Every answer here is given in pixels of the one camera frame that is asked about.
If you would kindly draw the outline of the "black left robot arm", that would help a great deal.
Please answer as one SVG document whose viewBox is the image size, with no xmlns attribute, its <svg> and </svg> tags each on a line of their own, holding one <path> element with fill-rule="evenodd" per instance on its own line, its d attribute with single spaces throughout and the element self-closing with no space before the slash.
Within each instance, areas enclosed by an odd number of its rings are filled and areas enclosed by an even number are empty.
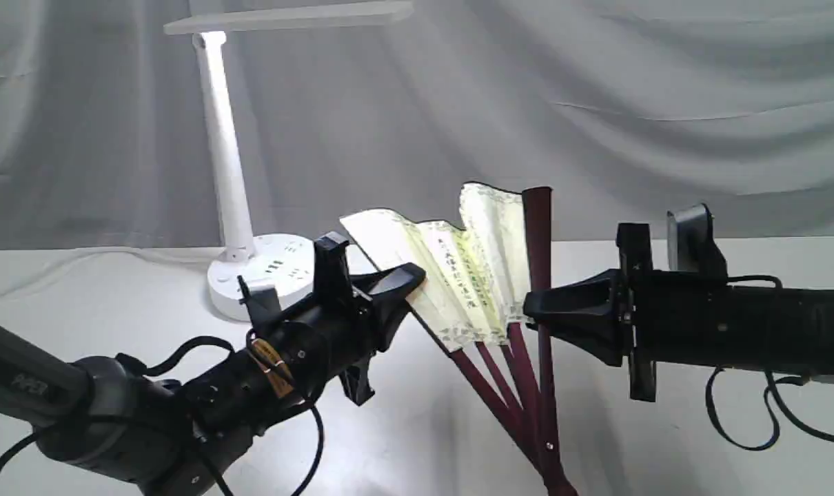
<svg viewBox="0 0 834 496">
<path fill-rule="evenodd" d="M 223 475 L 254 438 L 309 412 L 317 446 L 301 495 L 325 452 L 317 402 L 327 383 L 339 379 L 356 405 L 374 395 L 371 358 L 388 351 L 426 280 L 411 262 L 352 274 L 348 245 L 337 232 L 313 242 L 306 292 L 289 305 L 274 282 L 238 276 L 235 300 L 250 320 L 241 349 L 204 335 L 152 366 L 124 353 L 67 363 L 0 325 L 0 415 L 32 427 L 0 456 L 0 476 L 34 445 L 143 495 L 230 495 Z"/>
</svg>

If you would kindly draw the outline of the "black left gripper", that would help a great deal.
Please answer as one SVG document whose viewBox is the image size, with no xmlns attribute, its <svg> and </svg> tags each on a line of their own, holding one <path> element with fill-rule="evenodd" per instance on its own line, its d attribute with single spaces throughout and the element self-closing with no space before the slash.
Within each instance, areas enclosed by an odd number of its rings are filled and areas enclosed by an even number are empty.
<svg viewBox="0 0 834 496">
<path fill-rule="evenodd" d="M 312 245 L 309 290 L 282 308 L 263 337 L 238 352 L 238 402 L 246 407 L 290 407 L 315 401 L 339 379 L 353 403 L 372 395 L 371 358 L 388 351 L 410 309 L 408 297 L 426 273 L 408 262 L 375 273 L 351 274 L 349 240 L 338 233 Z"/>
</svg>

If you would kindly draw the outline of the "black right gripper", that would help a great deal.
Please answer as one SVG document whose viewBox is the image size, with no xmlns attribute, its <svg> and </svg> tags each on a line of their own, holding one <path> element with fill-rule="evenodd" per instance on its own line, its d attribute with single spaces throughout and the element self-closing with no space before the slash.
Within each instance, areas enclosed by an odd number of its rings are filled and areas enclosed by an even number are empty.
<svg viewBox="0 0 834 496">
<path fill-rule="evenodd" d="M 616 245 L 620 270 L 611 268 L 572 285 L 533 290 L 525 296 L 523 311 L 552 337 L 571 343 L 603 364 L 620 367 L 625 354 L 629 398 L 656 402 L 657 368 L 646 333 L 647 298 L 654 271 L 650 226 L 618 224 Z"/>
</svg>

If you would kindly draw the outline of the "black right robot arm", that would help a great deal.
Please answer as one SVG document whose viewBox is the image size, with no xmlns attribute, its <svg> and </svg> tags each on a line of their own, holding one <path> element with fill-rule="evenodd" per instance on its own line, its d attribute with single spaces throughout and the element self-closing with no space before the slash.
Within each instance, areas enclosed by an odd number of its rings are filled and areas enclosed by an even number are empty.
<svg viewBox="0 0 834 496">
<path fill-rule="evenodd" d="M 656 399 L 658 362 L 834 376 L 834 290 L 657 270 L 647 224 L 620 224 L 616 244 L 618 268 L 533 290 L 523 311 L 602 363 L 628 364 L 631 399 Z"/>
</svg>

